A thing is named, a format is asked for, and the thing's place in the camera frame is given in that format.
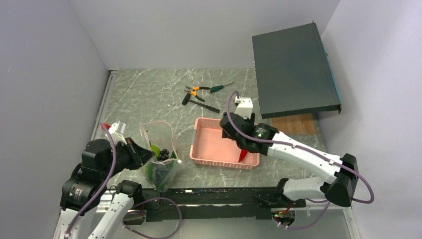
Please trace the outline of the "red chili pepper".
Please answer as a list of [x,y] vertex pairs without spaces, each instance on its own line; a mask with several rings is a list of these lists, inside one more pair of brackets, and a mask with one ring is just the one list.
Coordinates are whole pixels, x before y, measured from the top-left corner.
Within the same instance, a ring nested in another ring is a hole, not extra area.
[[238,163],[242,162],[247,154],[248,154],[248,151],[246,149],[242,149],[239,154]]

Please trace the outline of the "dark grape bunch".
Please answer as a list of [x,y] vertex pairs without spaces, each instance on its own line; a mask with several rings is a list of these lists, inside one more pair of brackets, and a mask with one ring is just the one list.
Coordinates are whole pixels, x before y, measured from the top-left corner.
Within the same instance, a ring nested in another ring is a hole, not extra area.
[[154,164],[153,175],[157,184],[164,183],[171,177],[175,161],[170,156],[170,151],[164,148],[161,150],[160,156]]

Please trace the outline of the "clear zip top bag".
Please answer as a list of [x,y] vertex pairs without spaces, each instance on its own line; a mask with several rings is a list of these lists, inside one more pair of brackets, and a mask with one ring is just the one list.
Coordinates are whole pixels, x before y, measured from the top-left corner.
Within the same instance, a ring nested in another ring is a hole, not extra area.
[[159,192],[166,192],[185,158],[174,131],[166,121],[154,121],[139,124],[141,146],[154,152],[141,171],[145,179]]

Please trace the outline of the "pink plastic basket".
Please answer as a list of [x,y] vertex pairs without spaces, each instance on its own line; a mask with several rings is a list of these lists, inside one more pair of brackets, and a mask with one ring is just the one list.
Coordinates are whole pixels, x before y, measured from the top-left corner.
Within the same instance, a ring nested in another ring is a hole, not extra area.
[[257,167],[260,163],[258,153],[247,153],[241,162],[238,161],[241,149],[235,141],[222,138],[219,122],[220,120],[211,118],[196,119],[189,153],[194,164],[240,170]]

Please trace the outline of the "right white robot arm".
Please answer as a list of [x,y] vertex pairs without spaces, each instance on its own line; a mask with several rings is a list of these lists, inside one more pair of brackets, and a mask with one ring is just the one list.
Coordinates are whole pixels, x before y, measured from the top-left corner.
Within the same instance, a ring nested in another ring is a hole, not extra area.
[[316,150],[300,143],[274,127],[254,119],[243,119],[234,113],[224,113],[219,125],[222,138],[229,138],[249,153],[260,153],[295,163],[314,174],[313,178],[281,179],[274,200],[285,207],[292,201],[305,198],[325,198],[329,202],[350,207],[358,182],[355,156],[340,157]]

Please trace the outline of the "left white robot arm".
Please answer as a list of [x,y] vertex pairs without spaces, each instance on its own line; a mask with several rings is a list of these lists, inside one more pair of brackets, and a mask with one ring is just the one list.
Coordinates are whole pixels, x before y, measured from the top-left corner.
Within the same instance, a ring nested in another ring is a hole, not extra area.
[[126,211],[142,205],[142,186],[123,180],[117,186],[109,210],[97,227],[90,230],[109,179],[124,169],[139,169],[155,158],[154,151],[140,147],[130,137],[125,141],[114,145],[106,139],[96,139],[86,145],[82,152],[82,162],[75,167],[71,178],[62,187],[61,238],[108,239],[114,234]]

